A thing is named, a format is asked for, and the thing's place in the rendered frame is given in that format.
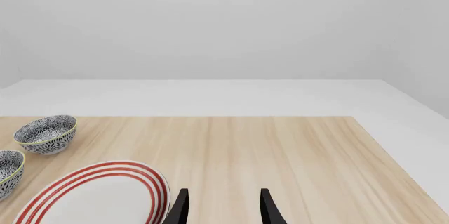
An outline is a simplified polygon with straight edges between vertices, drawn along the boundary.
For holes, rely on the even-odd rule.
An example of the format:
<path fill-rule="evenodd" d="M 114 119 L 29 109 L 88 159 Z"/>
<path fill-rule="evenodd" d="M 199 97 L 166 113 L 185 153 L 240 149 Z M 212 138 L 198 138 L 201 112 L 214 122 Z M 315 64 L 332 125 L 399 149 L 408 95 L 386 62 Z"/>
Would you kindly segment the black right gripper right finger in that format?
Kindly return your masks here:
<path fill-rule="evenodd" d="M 262 224 L 287 224 L 267 188 L 260 190 L 260 213 Z"/>

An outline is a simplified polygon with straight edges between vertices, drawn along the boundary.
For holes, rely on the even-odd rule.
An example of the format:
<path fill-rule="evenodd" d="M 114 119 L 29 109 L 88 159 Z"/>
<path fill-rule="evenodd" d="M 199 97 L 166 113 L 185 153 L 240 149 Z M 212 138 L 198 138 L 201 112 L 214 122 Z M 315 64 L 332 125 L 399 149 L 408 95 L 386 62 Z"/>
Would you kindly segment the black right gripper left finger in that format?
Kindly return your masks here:
<path fill-rule="evenodd" d="M 164 224 L 187 224 L 189 215 L 189 190 L 182 188 L 168 215 L 164 219 Z"/>

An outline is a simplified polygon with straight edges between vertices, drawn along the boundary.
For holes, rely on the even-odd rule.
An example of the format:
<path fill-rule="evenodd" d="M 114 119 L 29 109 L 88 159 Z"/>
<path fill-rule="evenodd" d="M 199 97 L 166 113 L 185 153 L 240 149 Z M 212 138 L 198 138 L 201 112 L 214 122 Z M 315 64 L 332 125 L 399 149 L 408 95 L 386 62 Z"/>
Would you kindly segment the white plate with red rings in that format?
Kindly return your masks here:
<path fill-rule="evenodd" d="M 49 183 L 12 224 L 162 224 L 169 208 L 162 173 L 143 162 L 112 160 Z"/>

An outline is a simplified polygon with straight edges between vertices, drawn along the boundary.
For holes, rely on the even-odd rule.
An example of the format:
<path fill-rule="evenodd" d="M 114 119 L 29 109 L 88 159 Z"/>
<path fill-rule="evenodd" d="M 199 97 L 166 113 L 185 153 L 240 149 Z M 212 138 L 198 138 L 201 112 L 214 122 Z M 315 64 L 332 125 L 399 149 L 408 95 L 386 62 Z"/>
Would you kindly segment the black and white patterned bowl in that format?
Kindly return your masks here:
<path fill-rule="evenodd" d="M 33 154 L 57 154 L 74 139 L 77 125 L 77 119 L 69 115 L 44 117 L 22 126 L 13 134 L 13 139 Z"/>
<path fill-rule="evenodd" d="M 18 186 L 25 169 L 25 154 L 18 150 L 0 150 L 0 202 Z"/>

